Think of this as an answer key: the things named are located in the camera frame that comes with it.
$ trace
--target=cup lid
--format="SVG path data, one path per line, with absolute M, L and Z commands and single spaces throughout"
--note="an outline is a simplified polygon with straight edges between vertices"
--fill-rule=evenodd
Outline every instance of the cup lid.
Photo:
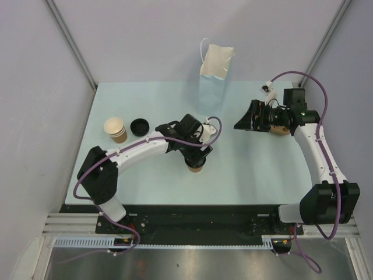
M 149 123 L 144 118 L 137 118 L 131 122 L 130 129 L 134 136 L 142 137 L 149 132 Z

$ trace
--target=brown paper cup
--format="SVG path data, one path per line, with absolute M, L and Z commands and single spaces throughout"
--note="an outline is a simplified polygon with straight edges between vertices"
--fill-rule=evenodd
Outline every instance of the brown paper cup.
M 203 167 L 203 166 L 201 166 L 201 167 L 199 167 L 199 168 L 191 168 L 191 167 L 188 166 L 188 169 L 189 169 L 191 172 L 193 172 L 193 173 L 197 173 L 197 172 L 200 172 L 200 171 L 202 170 L 202 167 Z
M 115 143 L 123 143 L 127 140 L 127 132 L 126 132 L 126 129 L 124 129 L 124 131 L 122 132 L 122 134 L 118 135 L 118 136 L 110 136 L 111 139 L 114 140 Z
M 115 143 L 123 143 L 127 140 L 127 132 L 121 118 L 110 118 L 104 124 L 104 131 Z

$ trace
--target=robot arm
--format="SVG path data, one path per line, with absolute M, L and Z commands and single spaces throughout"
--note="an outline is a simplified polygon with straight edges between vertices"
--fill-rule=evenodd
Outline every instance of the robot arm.
M 147 136 L 118 149 L 102 150 L 99 146 L 92 148 L 78 172 L 78 179 L 99 160 L 117 153 L 116 156 L 106 160 L 89 173 L 82 181 L 82 186 L 93 202 L 109 218 L 118 222 L 126 215 L 126 210 L 115 196 L 120 174 L 129 166 L 141 160 L 171 151 L 180 151 L 184 156 L 186 165 L 190 169 L 199 170 L 205 164 L 206 157 L 212 151 L 212 147 L 201 148 L 186 145 L 182 142 L 205 144 L 215 133 L 215 127 L 209 124 L 208 120 L 202 124 L 193 116 L 187 114 L 180 122 L 173 121 L 159 125 L 155 131 Z
M 268 95 L 273 95 L 268 85 L 263 86 Z M 316 128 L 320 120 L 316 111 L 307 110 L 304 89 L 285 89 L 285 106 L 272 108 L 269 100 L 252 100 L 247 113 L 236 123 L 235 129 L 269 132 L 271 125 L 285 126 L 294 136 L 305 157 L 313 187 L 296 204 L 281 205 L 279 217 L 285 223 L 321 225 L 334 223 L 337 214 L 336 186 L 324 153 L 318 141 L 322 141 L 329 159 L 334 166 L 334 174 L 340 186 L 342 207 L 339 223 L 347 223 L 360 195 L 356 183 L 349 183 L 338 168 L 326 143 L 323 128 L 320 139 L 316 138 Z

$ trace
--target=light blue table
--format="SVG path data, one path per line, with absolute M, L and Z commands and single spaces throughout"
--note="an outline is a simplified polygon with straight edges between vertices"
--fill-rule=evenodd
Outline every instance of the light blue table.
M 200 173 L 192 173 L 180 152 L 156 156 L 125 171 L 118 179 L 117 196 L 123 204 L 287 204 L 299 200 L 311 188 L 307 164 L 291 136 L 247 132 L 233 125 L 247 111 L 251 99 L 262 99 L 263 81 L 230 82 L 220 114 L 223 131 Z M 291 82 L 276 82 L 282 102 Z M 101 83 L 94 99 L 78 153 L 66 204 L 90 204 L 73 197 L 76 174 L 88 151 L 97 145 L 116 148 L 104 132 L 110 117 L 121 117 L 128 128 L 124 144 L 137 139 L 129 125 L 145 118 L 150 131 L 156 126 L 181 120 L 186 113 L 203 121 L 196 112 L 198 83 Z M 86 196 L 83 187 L 79 195 Z

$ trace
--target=bag handle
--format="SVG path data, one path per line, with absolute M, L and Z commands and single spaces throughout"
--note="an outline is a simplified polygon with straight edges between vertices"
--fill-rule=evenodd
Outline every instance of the bag handle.
M 210 44 L 210 40 L 208 38 L 203 38 L 202 41 L 200 42 L 200 48 L 199 48 L 199 50 L 200 50 L 200 58 L 202 59 L 202 63 L 205 62 L 205 60 L 203 60 L 203 55 L 202 55 L 202 44 L 203 44 L 203 42 L 205 40 L 207 40 L 209 42 L 209 44 Z

